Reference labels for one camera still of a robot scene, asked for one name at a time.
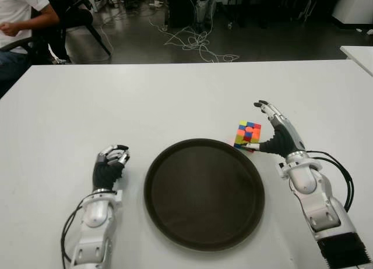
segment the jeans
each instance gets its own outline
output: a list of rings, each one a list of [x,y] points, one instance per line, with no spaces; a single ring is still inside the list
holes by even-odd
[[[30,66],[27,54],[0,51],[0,98]]]

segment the white table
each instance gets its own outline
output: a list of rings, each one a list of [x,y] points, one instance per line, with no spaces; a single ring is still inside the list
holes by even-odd
[[[340,49],[373,77],[373,47],[341,46]]]
[[[128,145],[132,156],[119,183],[124,206],[113,269],[327,268],[276,172],[280,157],[248,153],[266,205],[255,233],[233,249],[199,253],[174,245],[144,207],[146,171],[169,145],[195,137],[233,141],[241,119],[261,123],[262,139],[271,137],[252,105],[260,98],[291,119],[309,149],[331,153],[350,171],[350,215],[373,253],[372,93],[372,78],[352,61],[34,66],[0,100],[2,268],[61,268],[62,226],[91,191],[96,154],[112,143]],[[342,176],[324,167],[344,201]],[[75,242],[68,237],[70,252]]]

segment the person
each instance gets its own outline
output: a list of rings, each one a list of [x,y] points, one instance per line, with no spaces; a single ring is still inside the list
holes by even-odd
[[[31,8],[40,15],[31,18]],[[32,30],[58,23],[59,17],[48,0],[0,0],[0,48],[31,37]],[[0,51],[0,91],[6,92],[29,67],[30,61],[23,48]]]

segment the person's arm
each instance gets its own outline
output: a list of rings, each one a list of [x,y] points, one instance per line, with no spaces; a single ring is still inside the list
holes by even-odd
[[[43,29],[45,27],[54,26],[59,23],[59,17],[48,4],[41,11],[41,15],[23,22],[16,23],[1,23],[0,30],[7,36],[16,36],[20,30],[24,29]]]

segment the black cable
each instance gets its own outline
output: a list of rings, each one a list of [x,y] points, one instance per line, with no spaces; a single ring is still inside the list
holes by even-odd
[[[327,158],[323,158],[323,157],[315,157],[314,159],[320,159],[320,160],[330,162],[340,170],[340,172],[342,173],[342,175],[344,177],[344,180],[346,181],[346,184],[347,184],[347,198],[346,198],[346,202],[344,204],[344,209],[346,210],[346,212],[348,212],[349,209],[351,208],[351,205],[352,205],[352,202],[353,202],[353,199],[354,199],[354,194],[355,194],[354,182],[352,180],[352,177],[351,177],[350,173],[347,171],[347,169],[337,159],[335,159],[334,157],[332,157],[330,154],[328,154],[326,152],[323,152],[323,151],[307,151],[307,152],[308,153],[320,153],[320,154],[327,155],[333,161],[331,161]]]
[[[76,206],[75,210],[71,213],[71,215],[68,217],[68,219],[66,220],[65,222],[65,225],[64,225],[64,228],[62,229],[62,234],[61,234],[61,256],[62,256],[62,266],[64,269],[66,269],[66,265],[65,265],[65,259],[67,259],[69,262],[71,262],[71,258],[68,256],[68,254],[66,253],[66,250],[65,250],[65,238],[66,238],[66,235],[70,229],[70,226],[72,225],[75,217],[76,217],[76,213],[82,208],[82,203],[83,201],[92,196],[92,195],[95,195],[95,194],[100,194],[100,193],[114,193],[116,194],[117,192],[114,191],[114,190],[107,190],[107,191],[103,191],[103,192],[95,192],[95,193],[91,193],[90,195],[87,195],[86,197],[84,197],[80,202],[79,204]]]

